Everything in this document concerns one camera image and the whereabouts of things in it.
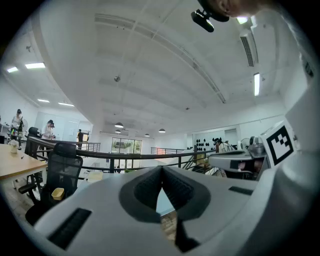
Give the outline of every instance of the yellow box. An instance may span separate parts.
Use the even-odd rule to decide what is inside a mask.
[[[64,197],[65,189],[57,187],[51,194],[54,200],[61,200]]]

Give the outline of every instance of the ceiling air vent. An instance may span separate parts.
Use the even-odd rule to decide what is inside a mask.
[[[258,54],[255,39],[250,30],[244,30],[240,34],[241,43],[243,45],[249,67],[254,67],[258,63]]]

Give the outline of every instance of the chair armrest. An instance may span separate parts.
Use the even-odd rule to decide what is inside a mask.
[[[27,184],[27,185],[24,185],[24,186],[22,186],[22,187],[20,187],[19,189],[18,189],[18,191],[20,192],[20,194],[25,194],[25,193],[27,193],[27,192],[29,192],[29,191],[32,191],[33,189],[35,189],[37,187],[37,185],[36,184]]]

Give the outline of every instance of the wooden desk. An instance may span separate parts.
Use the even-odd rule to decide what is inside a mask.
[[[15,188],[14,181],[16,179],[42,172],[42,180],[45,184],[47,183],[47,166],[45,162],[41,162],[19,150],[16,154],[11,153],[10,145],[0,144],[0,183],[12,181]]]

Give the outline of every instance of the black rubber cushion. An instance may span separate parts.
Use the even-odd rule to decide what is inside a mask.
[[[49,241],[62,249],[66,249],[91,213],[90,210],[76,209],[49,237]]]

